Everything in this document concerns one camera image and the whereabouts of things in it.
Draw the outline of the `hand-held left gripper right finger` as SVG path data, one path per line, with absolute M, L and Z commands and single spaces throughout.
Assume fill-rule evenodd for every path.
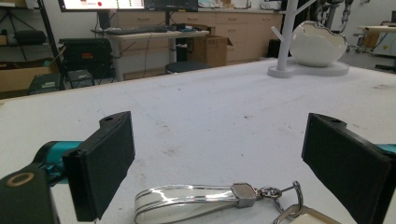
M 340 119 L 308 115 L 303 161 L 358 224 L 382 224 L 396 190 L 396 152 L 347 128 Z

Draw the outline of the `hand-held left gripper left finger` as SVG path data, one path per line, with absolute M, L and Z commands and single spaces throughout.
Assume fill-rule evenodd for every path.
M 132 115 L 107 116 L 84 141 L 50 141 L 35 154 L 51 185 L 67 182 L 77 220 L 100 219 L 134 161 Z

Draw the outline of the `white leather keychain with ring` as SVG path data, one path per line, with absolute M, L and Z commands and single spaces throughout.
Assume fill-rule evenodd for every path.
M 257 201 L 270 200 L 279 212 L 272 224 L 341 224 L 305 206 L 299 182 L 293 182 L 290 189 L 296 192 L 297 203 L 285 208 L 279 201 L 285 190 L 275 187 L 254 188 L 249 183 L 159 186 L 136 194 L 134 223 L 173 224 L 231 207 L 249 208 Z

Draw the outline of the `black device box with label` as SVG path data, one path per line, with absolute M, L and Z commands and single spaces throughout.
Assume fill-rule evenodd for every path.
M 28 94 L 40 94 L 54 91 L 63 91 L 64 82 L 59 73 L 35 75 L 33 78 Z

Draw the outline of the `black equipment case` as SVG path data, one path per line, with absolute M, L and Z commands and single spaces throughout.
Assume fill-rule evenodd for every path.
M 95 79 L 110 77 L 112 48 L 105 38 L 63 38 L 62 66 L 65 72 L 88 70 Z

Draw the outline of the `large flat cardboard box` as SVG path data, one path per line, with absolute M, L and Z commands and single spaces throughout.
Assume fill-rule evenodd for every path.
M 58 73 L 51 58 L 26 62 L 0 62 L 0 100 L 25 96 L 36 75 Z

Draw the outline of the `white egg-shaped bowl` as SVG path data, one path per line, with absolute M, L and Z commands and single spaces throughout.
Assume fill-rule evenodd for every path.
M 302 65 L 324 67 L 336 62 L 347 50 L 347 40 L 314 21 L 304 21 L 293 31 L 290 54 Z

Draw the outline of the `black metal stand pole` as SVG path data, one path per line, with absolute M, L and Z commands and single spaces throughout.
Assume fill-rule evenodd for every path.
M 38 8 L 41 14 L 41 18 L 43 20 L 45 29 L 46 29 L 46 34 L 48 37 L 48 43 L 53 55 L 53 62 L 56 63 L 56 67 L 58 69 L 58 72 L 60 74 L 60 90 L 64 91 L 65 90 L 65 85 L 64 85 L 64 81 L 65 81 L 65 76 L 63 74 L 63 68 L 62 68 L 62 63 L 60 60 L 60 56 L 61 54 L 58 51 L 57 48 L 57 43 L 55 41 L 51 26 L 50 26 L 50 20 L 47 14 L 47 10 L 44 4 L 44 0 L 36 0 L 37 4 L 38 4 Z

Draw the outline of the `light wooden side table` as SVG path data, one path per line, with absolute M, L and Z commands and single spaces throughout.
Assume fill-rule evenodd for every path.
M 376 55 L 396 57 L 396 25 L 359 26 L 370 36 L 370 51 Z

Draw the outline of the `black keyboard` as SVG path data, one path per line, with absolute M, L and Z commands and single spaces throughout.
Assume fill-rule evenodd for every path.
M 150 26 L 150 27 L 140 27 L 134 29 L 110 29 L 106 30 L 107 35 L 136 35 L 145 33 L 166 33 L 168 28 L 166 26 Z

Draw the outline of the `white branched jewelry stand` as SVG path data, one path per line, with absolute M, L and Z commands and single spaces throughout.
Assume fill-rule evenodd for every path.
M 276 65 L 268 68 L 267 75 L 271 77 L 289 78 L 294 75 L 313 75 L 323 77 L 339 77 L 344 76 L 349 71 L 349 66 L 337 60 L 328 66 L 314 67 L 297 63 L 290 54 L 290 41 L 295 28 L 293 28 L 295 17 L 308 6 L 312 5 L 316 0 L 309 0 L 301 7 L 297 7 L 297 0 L 288 0 L 284 26 L 282 32 L 275 27 L 271 30 L 281 41 Z

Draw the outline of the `standing desk with white legs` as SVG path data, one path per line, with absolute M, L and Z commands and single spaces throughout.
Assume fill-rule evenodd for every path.
M 112 48 L 113 64 L 115 67 L 115 77 L 117 81 L 124 80 L 124 74 L 129 73 L 125 60 L 120 55 L 120 44 L 123 42 L 137 42 L 147 41 L 156 39 L 165 39 L 168 41 L 168 59 L 170 63 L 174 63 L 177 60 L 176 51 L 176 40 L 178 38 L 193 38 L 198 36 L 208 35 L 208 31 L 191 31 L 191 32 L 179 32 L 179 31 L 167 31 L 166 33 L 142 33 L 132 35 L 113 35 L 106 33 L 105 37 L 109 40 Z

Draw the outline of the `black bag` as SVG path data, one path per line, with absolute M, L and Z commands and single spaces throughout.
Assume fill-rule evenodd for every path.
M 47 41 L 42 31 L 35 30 L 17 31 L 14 37 L 20 45 L 41 45 Z

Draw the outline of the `computer monitor with bright screen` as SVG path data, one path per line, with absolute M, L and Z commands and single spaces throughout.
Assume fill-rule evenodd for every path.
M 144 0 L 58 0 L 61 11 L 143 9 Z

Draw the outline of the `open cardboard box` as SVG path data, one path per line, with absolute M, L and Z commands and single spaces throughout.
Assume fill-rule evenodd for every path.
M 227 48 L 232 45 L 226 36 L 212 35 L 205 30 L 205 35 L 187 39 L 187 59 L 192 62 L 206 63 L 210 67 L 227 64 Z

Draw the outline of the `wooden cabinets with drawers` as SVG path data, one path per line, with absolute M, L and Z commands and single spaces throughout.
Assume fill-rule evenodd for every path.
M 275 38 L 272 27 L 281 26 L 283 15 L 269 12 L 211 10 L 177 12 L 171 16 L 176 23 L 201 25 L 212 35 L 226 36 L 232 42 L 227 48 L 227 64 L 254 62 L 268 52 L 269 41 Z M 165 39 L 120 44 L 120 55 L 136 69 L 160 67 L 169 62 Z

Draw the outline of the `dark computer monitor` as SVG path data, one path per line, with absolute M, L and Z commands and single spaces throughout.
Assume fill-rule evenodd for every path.
M 196 12 L 198 7 L 198 0 L 144 0 L 145 10 Z

